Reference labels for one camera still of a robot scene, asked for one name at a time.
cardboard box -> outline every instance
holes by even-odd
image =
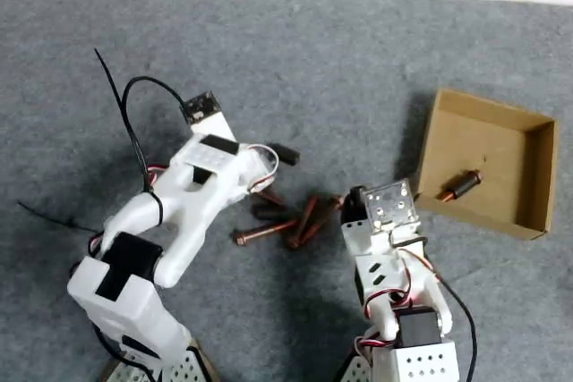
[[[550,117],[441,89],[434,101],[418,171],[416,206],[474,225],[534,239],[549,231],[557,164]],[[436,199],[467,170],[483,182],[460,199]]]

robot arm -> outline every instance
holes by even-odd
[[[407,181],[354,188],[346,197],[342,231],[373,327],[357,337],[342,380],[360,369],[372,382],[459,381],[456,348],[445,337],[451,312],[419,226]]]
[[[272,183],[278,167],[272,149],[235,141],[210,93],[188,105],[193,135],[154,183],[160,205],[147,192],[133,197],[105,222],[100,256],[85,257],[68,284],[94,325],[154,375],[182,362],[192,343],[189,330],[163,307],[156,285],[174,286],[215,216]],[[274,165],[261,149],[272,153]],[[165,250],[138,236],[160,222],[177,226]],[[210,380],[201,377],[195,380]]]

screw head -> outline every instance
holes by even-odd
[[[237,245],[244,246],[246,244],[244,236],[241,234],[241,232],[237,230],[233,230],[233,232],[231,233],[231,237],[233,238],[233,240]]]

gray carpet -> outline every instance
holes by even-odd
[[[302,150],[278,190],[301,204],[411,174],[432,95],[449,86],[560,119],[551,234],[521,242],[422,213],[429,254],[475,316],[475,381],[570,381],[573,364],[573,9],[470,0],[0,0],[0,363],[7,381],[95,380],[107,359],[66,295],[87,235],[16,206],[100,226],[140,189],[92,48],[120,87],[212,89],[242,141]],[[188,133],[141,85],[130,113],[150,160]],[[221,213],[165,305],[224,380],[329,381],[366,327],[337,223],[297,253],[231,243],[248,202]],[[165,240],[168,230],[148,237]],[[470,358],[455,302],[459,365]]]

black cable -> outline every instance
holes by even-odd
[[[115,86],[114,78],[111,75],[111,72],[109,71],[109,68],[107,67],[106,62],[104,61],[103,57],[101,56],[101,54],[99,53],[99,51],[96,48],[94,48],[94,51],[96,52],[96,55],[98,56],[98,60],[101,64],[101,67],[104,69],[104,72],[105,72],[106,77],[107,77],[107,82],[109,83],[109,86],[111,87],[111,89],[114,93],[114,98],[115,98],[115,102],[117,103],[117,108],[119,109],[119,113],[122,116],[122,120],[124,121],[125,129],[127,130],[127,134],[129,135],[129,139],[132,142],[133,150],[135,151],[135,156],[137,157],[137,163],[140,166],[141,174],[143,175],[143,190],[148,191],[148,190],[150,190],[150,180],[148,177],[147,162],[145,160],[145,156],[143,155],[143,151],[141,149],[140,142],[137,139],[135,132],[133,131],[133,128],[132,128],[132,125],[130,124],[127,113],[122,109],[122,100],[119,97],[119,92],[117,91],[117,87]]]
[[[93,330],[96,332],[96,336],[98,337],[99,342],[104,348],[106,348],[106,351],[113,358],[122,362],[126,366],[132,366],[135,367],[136,369],[143,371],[145,373],[145,376],[147,376],[147,378],[150,380],[150,382],[157,382],[156,379],[153,377],[153,373],[151,372],[151,370],[149,370],[147,367],[145,367],[143,364],[140,364],[139,362],[127,360],[125,357],[122,356],[121,353],[112,348],[111,344],[107,342],[106,338],[104,337],[103,333],[101,332],[98,326],[96,326],[95,324],[92,324],[92,326]]]
[[[146,76],[146,75],[136,76],[134,78],[131,78],[129,80],[129,82],[127,83],[127,85],[125,86],[124,93],[123,93],[122,97],[120,98],[119,92],[117,91],[117,87],[115,86],[115,83],[114,83],[114,78],[112,77],[111,72],[107,68],[106,62],[104,61],[104,59],[100,55],[99,51],[96,48],[94,48],[94,50],[96,52],[96,55],[98,56],[98,60],[101,63],[101,66],[104,69],[104,72],[106,73],[107,81],[109,82],[109,85],[110,85],[110,87],[114,93],[117,107],[119,108],[119,112],[122,116],[122,119],[124,120],[125,129],[127,130],[127,134],[129,135],[130,141],[132,142],[133,150],[135,151],[135,156],[137,157],[137,162],[140,166],[141,174],[143,175],[143,192],[148,192],[151,195],[151,197],[158,203],[158,208],[159,208],[159,223],[158,224],[161,225],[161,224],[163,224],[163,203],[161,202],[161,199],[153,192],[153,187],[151,186],[151,182],[150,182],[150,175],[149,175],[149,168],[148,168],[147,159],[145,158],[145,155],[143,154],[143,150],[141,149],[141,144],[140,144],[139,140],[137,139],[137,136],[135,134],[135,131],[133,130],[132,124],[129,121],[129,115],[127,114],[127,98],[129,97],[129,94],[130,94],[130,91],[131,91],[133,85],[135,85],[137,82],[140,82],[140,81],[148,81],[148,82],[152,82],[156,85],[159,85],[162,89],[166,90],[169,94],[171,94],[171,96],[173,96],[175,98],[175,100],[177,100],[177,102],[179,103],[179,105],[181,106],[181,108],[183,110],[185,108],[185,103],[183,102],[183,100],[181,99],[179,94],[177,94],[177,92],[174,89],[172,89],[170,86],[168,86],[165,82],[160,81],[160,80],[153,78],[151,76]]]
[[[97,232],[98,232],[98,230],[96,230],[95,228],[90,228],[90,227],[86,227],[86,226],[83,226],[83,225],[75,224],[72,219],[70,219],[70,220],[68,220],[68,221],[62,221],[62,220],[60,220],[60,219],[53,218],[53,217],[48,216],[48,215],[46,215],[46,214],[42,214],[42,213],[39,212],[38,210],[36,210],[36,209],[34,209],[34,208],[31,208],[30,206],[28,206],[28,205],[22,203],[22,202],[19,201],[19,200],[17,200],[17,203],[18,203],[19,206],[21,206],[22,208],[26,209],[26,210],[27,210],[28,212],[30,212],[32,215],[35,215],[35,216],[40,217],[40,218],[42,218],[42,219],[45,219],[46,221],[49,221],[50,223],[58,224],[58,225],[61,225],[61,226],[63,226],[63,227],[72,228],[72,229],[75,229],[75,230],[82,230],[82,231],[84,231],[84,232],[91,232],[91,233],[97,233]]]
[[[400,243],[392,243],[390,246],[392,248],[404,248],[406,246],[413,245],[414,243],[419,243],[419,242],[422,242],[423,245],[425,246],[426,243],[428,243],[428,238],[425,236],[420,236],[420,237],[416,237],[414,239],[410,239],[408,241],[403,241]]]
[[[466,314],[467,322],[469,323],[469,328],[472,334],[472,360],[469,363],[469,369],[467,370],[467,378],[466,382],[471,382],[474,378],[475,372],[475,363],[477,362],[477,334],[475,332],[475,322],[474,317],[472,317],[472,312],[469,311],[469,308],[466,306],[464,301],[459,297],[459,295],[454,291],[454,289],[444,280],[441,274],[436,270],[436,266],[432,263],[427,256],[425,258],[432,264],[434,267],[433,273],[436,277],[440,280],[441,284],[444,285],[444,288],[448,290],[448,293],[458,302],[459,307],[462,308],[462,311]]]

